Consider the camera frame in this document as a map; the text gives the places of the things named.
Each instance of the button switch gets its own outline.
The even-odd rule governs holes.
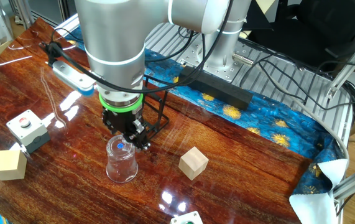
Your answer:
[[[27,118],[21,118],[19,122],[22,128],[26,128],[30,125],[30,121]]]

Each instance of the wooden table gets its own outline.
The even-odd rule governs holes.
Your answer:
[[[0,55],[0,150],[15,145],[6,122],[27,109],[51,136],[31,154],[25,179],[0,181],[0,214],[13,223],[169,223],[198,211],[204,223],[300,223],[288,198],[311,160],[172,94],[170,124],[136,154],[136,178],[110,181],[98,96],[76,98],[46,65],[38,44],[51,32],[39,19]],[[88,66],[80,49],[66,52]],[[190,181],[178,162],[193,146],[210,161]]]

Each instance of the black cable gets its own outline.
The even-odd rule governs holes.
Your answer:
[[[249,37],[249,34],[247,34],[245,31],[241,30],[241,32],[243,32],[246,35],[246,38]]]
[[[149,60],[145,60],[146,63],[150,63],[150,62],[161,62],[163,60],[167,60],[167,59],[170,59],[180,53],[182,53],[183,51],[185,51],[188,46],[190,46],[191,44],[191,41],[192,41],[192,38],[194,37],[194,31],[191,31],[191,34],[190,34],[190,37],[188,38],[187,40],[187,43],[185,43],[185,45],[180,49],[178,50],[177,52],[167,56],[167,57],[161,57],[161,58],[156,58],[156,59],[149,59]]]
[[[340,215],[341,211],[343,211],[344,206],[346,206],[347,202],[349,202],[350,199],[351,199],[354,195],[355,195],[355,193],[352,194],[352,195],[350,195],[350,196],[343,202],[343,204],[342,204],[341,207],[339,208],[339,211],[337,212],[336,216],[339,216],[339,215]]]
[[[56,53],[60,54],[62,57],[64,57],[68,62],[70,62],[73,66],[75,66],[77,69],[79,69],[79,71],[83,72],[85,75],[88,75],[90,78],[94,79],[95,81],[97,81],[100,84],[103,84],[107,87],[113,88],[114,90],[117,91],[123,91],[126,93],[142,93],[142,94],[148,94],[148,93],[156,93],[158,91],[164,91],[164,90],[168,90],[171,88],[174,88],[176,86],[181,85],[182,83],[185,83],[189,78],[191,78],[197,71],[201,70],[201,68],[203,68],[204,64],[206,63],[206,61],[209,59],[210,55],[213,53],[214,49],[216,48],[222,34],[223,31],[227,25],[227,21],[228,21],[228,17],[231,13],[231,8],[233,6],[233,2],[234,0],[230,0],[229,1],[229,5],[228,5],[228,9],[227,9],[227,13],[224,17],[224,21],[221,25],[220,31],[217,38],[214,40],[214,43],[212,45],[212,47],[210,48],[208,54],[204,57],[204,60],[199,64],[199,66],[197,66],[194,71],[192,71],[190,74],[188,74],[182,81],[179,81],[177,83],[174,83],[173,85],[168,85],[168,86],[164,86],[164,87],[160,87],[154,90],[132,90],[132,89],[128,89],[128,88],[123,88],[117,85],[114,85],[112,83],[107,82],[104,77],[99,77],[97,75],[92,74],[91,72],[87,71],[85,68],[83,68],[79,63],[75,62],[71,57],[69,57],[55,42],[50,43],[52,44],[52,49],[54,51],[56,51]]]
[[[202,34],[202,48],[203,48],[203,52],[204,52],[204,54],[202,55],[202,60],[204,60],[204,59],[205,59],[205,52],[206,52],[206,43],[205,43],[205,35],[204,35],[204,34]],[[182,83],[181,85],[189,85],[189,84],[193,83],[195,80],[198,79],[198,77],[200,76],[202,70],[203,70],[203,66],[201,67],[201,69],[200,69],[200,71],[198,72],[197,76],[195,76],[195,77],[193,78],[193,80],[189,81],[188,83]],[[165,84],[165,85],[172,85],[172,84],[173,84],[173,83],[169,83],[169,82],[160,80],[160,79],[158,79],[158,78],[151,77],[151,76],[149,76],[149,75],[144,75],[144,77],[153,79],[154,81],[157,81],[157,82],[162,83],[162,84]]]
[[[293,94],[291,94],[291,93],[287,93],[286,91],[281,90],[281,89],[277,86],[277,84],[275,84],[275,82],[274,82],[273,79],[271,78],[270,74],[265,70],[265,68],[264,68],[261,64],[259,64],[259,66],[260,66],[260,68],[264,71],[264,73],[268,76],[270,82],[274,85],[274,87],[275,87],[277,90],[279,90],[279,91],[282,92],[283,94],[286,94],[286,95],[288,95],[288,96],[292,96],[292,97],[294,97],[294,98],[298,98],[299,100],[304,101],[304,99],[300,98],[299,96],[296,96],[296,95],[293,95]]]
[[[332,107],[330,107],[330,108],[324,108],[322,105],[320,105],[312,96],[310,96],[310,94],[307,92],[307,91],[305,91],[297,82],[296,82],[296,80],[294,80],[292,77],[290,77],[288,74],[286,74],[284,71],[282,71],[280,68],[278,68],[278,66],[276,66],[275,64],[273,64],[272,62],[270,62],[270,61],[268,61],[268,60],[260,60],[260,61],[258,61],[258,63],[260,63],[260,62],[266,62],[266,63],[269,63],[269,64],[271,64],[273,67],[275,67],[279,72],[281,72],[283,75],[285,75],[286,77],[288,77],[289,79],[291,79],[291,81],[293,81],[294,82],[294,84],[296,84],[297,85],[297,87],[302,91],[302,92],[304,92],[304,94],[306,94],[306,98],[309,98],[309,99],[311,99],[312,101],[314,101],[314,104],[316,104],[317,106],[319,106],[321,109],[323,109],[323,110],[332,110],[332,109],[335,109],[335,108],[337,108],[337,107],[339,107],[339,106],[346,106],[346,105],[352,105],[352,104],[355,104],[355,101],[352,101],[352,102],[350,102],[350,103],[341,103],[341,104],[339,104],[339,105],[335,105],[335,106],[332,106]],[[324,62],[323,64],[321,64],[321,65],[324,65],[324,64],[327,64],[327,63],[342,63],[342,64],[346,64],[346,65],[355,65],[355,64],[353,64],[353,63],[349,63],[349,62],[336,62],[336,61],[327,61],[327,62]],[[270,75],[266,72],[266,75],[269,77],[269,79],[270,79],[270,81],[272,82],[272,84],[275,86],[275,87],[277,87],[276,85],[275,85],[275,83],[271,80],[271,78],[270,78]]]
[[[189,38],[190,37],[190,34],[188,33],[189,29],[186,30],[186,32],[188,33],[188,35],[183,35],[182,34],[182,30],[183,30],[183,27],[179,27],[178,28],[178,35],[180,37],[183,37],[183,38]]]
[[[68,31],[68,30],[66,30],[66,29],[64,29],[64,28],[61,28],[61,27],[56,28],[56,29],[53,30],[53,32],[52,32],[52,41],[54,41],[54,40],[53,40],[54,33],[55,33],[57,30],[60,30],[60,29],[61,29],[61,30],[65,30],[68,34],[70,34],[70,35],[71,35],[73,38],[75,38],[76,40],[83,41],[83,39],[75,37],[70,31]]]

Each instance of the glass cup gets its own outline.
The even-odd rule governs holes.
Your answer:
[[[139,170],[136,162],[136,147],[128,143],[122,135],[115,136],[108,141],[108,177],[117,183],[132,180]]]

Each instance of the wooden block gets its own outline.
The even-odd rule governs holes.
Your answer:
[[[206,158],[196,147],[190,149],[180,158],[178,168],[190,179],[193,180],[206,169],[209,159]]]
[[[0,151],[0,180],[23,179],[27,158],[20,150]]]

